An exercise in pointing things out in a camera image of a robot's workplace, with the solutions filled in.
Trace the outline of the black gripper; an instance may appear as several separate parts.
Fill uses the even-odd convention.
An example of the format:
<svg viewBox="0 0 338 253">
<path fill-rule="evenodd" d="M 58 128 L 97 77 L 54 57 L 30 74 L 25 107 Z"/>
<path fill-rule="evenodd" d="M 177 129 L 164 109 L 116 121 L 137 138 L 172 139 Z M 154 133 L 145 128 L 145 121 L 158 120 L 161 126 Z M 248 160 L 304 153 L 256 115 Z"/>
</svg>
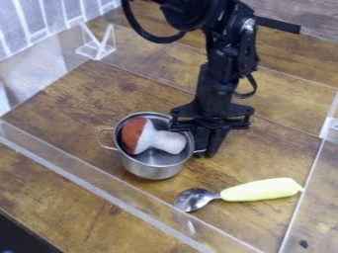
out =
<svg viewBox="0 0 338 253">
<path fill-rule="evenodd" d="M 232 103 L 237 85 L 238 80 L 217 80 L 209 73 L 209 65 L 202 64 L 194 100 L 170 111 L 169 128 L 193 130 L 194 152 L 205 153 L 208 150 L 209 157 L 217 154 L 230 129 L 248 128 L 252 123 L 254 108 Z"/>
</svg>

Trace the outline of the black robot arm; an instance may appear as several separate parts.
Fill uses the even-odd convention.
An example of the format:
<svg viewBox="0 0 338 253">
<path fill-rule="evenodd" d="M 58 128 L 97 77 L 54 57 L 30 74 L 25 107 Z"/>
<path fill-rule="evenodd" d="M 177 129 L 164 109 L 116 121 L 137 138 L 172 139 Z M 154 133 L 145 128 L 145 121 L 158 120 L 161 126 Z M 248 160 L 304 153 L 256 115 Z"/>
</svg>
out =
<svg viewBox="0 0 338 253">
<path fill-rule="evenodd" d="M 200 68 L 196 97 L 170 111 L 170 129 L 192 132 L 196 151 L 212 157 L 229 131 L 250 126 L 256 112 L 233 102 L 253 96 L 237 88 L 242 78 L 254 78 L 261 60 L 256 11 L 240 0 L 165 0 L 162 11 L 174 28 L 201 30 L 206 36 L 208 62 Z"/>
</svg>

